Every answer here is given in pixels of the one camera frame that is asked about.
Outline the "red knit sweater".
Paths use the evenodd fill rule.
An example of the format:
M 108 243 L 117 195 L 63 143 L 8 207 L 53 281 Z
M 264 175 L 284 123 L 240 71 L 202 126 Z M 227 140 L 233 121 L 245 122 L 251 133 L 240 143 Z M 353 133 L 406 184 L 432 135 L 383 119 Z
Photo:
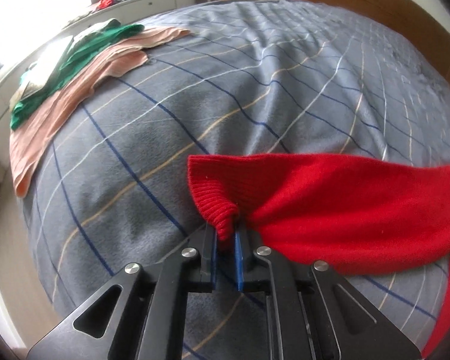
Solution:
M 380 275 L 450 257 L 450 165 L 413 167 L 344 154 L 192 155 L 190 194 L 218 244 L 235 227 L 298 263 Z M 429 355 L 450 329 L 448 287 Z

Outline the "blue plaid bed cover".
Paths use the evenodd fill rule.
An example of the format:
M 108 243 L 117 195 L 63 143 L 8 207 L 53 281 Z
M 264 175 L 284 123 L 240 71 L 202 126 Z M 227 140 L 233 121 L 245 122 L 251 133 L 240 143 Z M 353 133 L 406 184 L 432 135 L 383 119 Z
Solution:
M 265 296 L 239 291 L 236 280 L 235 233 L 253 230 L 238 223 L 232 246 L 219 246 L 190 194 L 188 158 L 333 154 L 447 166 L 450 86 L 406 38 L 319 3 L 212 2 L 137 24 L 140 33 L 191 33 L 103 80 L 45 150 L 20 197 L 40 281 L 63 320 L 128 263 L 160 263 L 210 227 L 215 287 L 187 296 L 179 359 L 271 359 Z M 380 275 L 326 263 L 419 359 L 450 359 L 450 329 L 423 355 L 449 256 Z

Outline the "red item on cabinet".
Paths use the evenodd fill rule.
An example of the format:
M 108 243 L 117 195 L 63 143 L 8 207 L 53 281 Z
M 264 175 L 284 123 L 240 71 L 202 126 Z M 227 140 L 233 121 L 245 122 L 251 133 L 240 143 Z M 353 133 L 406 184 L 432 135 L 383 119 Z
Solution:
M 119 2 L 121 2 L 121 0 L 100 0 L 96 5 L 95 11 L 105 10 L 106 8 L 110 8 Z

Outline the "pink striped garment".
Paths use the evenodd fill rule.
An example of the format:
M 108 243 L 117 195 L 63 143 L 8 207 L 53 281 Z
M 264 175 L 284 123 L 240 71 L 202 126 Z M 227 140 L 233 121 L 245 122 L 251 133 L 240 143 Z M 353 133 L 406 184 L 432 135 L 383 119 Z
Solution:
M 146 63 L 147 49 L 190 33 L 176 27 L 146 29 L 100 51 L 63 88 L 46 96 L 31 116 L 10 132 L 9 159 L 16 196 L 26 196 L 45 150 L 77 106 L 91 97 L 103 80 L 119 78 Z

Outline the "green garment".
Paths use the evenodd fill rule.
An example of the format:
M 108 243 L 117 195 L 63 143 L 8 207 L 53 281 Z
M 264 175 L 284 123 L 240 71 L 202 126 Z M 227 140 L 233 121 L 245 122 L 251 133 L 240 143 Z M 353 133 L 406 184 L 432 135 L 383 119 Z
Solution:
M 124 25 L 109 19 L 74 37 L 56 41 L 57 49 L 40 57 L 24 75 L 26 88 L 11 106 L 10 128 L 15 131 L 23 125 L 48 97 L 66 86 L 100 52 L 144 29 L 142 24 Z

